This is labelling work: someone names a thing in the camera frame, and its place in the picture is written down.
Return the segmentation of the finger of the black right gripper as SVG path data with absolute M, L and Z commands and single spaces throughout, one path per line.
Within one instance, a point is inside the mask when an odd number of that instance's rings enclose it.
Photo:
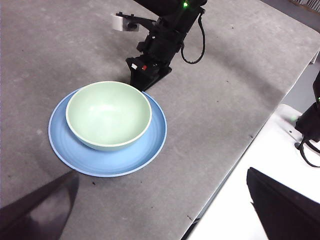
M 170 74 L 172 72 L 172 68 L 171 67 L 162 67 L 159 69 L 158 73 L 155 74 L 152 77 L 152 81 L 150 83 L 150 87 L 152 87 L 153 85 L 155 85 L 157 82 L 159 82 L 160 80 L 162 80 L 163 78 L 165 78 L 168 74 Z
M 146 91 L 160 80 L 159 77 L 148 76 L 140 73 L 130 75 L 130 85 L 139 91 Z

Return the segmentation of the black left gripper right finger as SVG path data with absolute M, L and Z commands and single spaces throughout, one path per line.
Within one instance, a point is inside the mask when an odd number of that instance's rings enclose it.
M 259 170 L 247 170 L 252 205 L 269 240 L 318 240 L 320 204 Z

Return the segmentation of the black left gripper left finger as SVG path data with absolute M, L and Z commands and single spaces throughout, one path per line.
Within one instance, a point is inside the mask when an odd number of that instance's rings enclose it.
M 58 240 L 71 215 L 79 174 L 68 172 L 0 209 L 2 240 Z

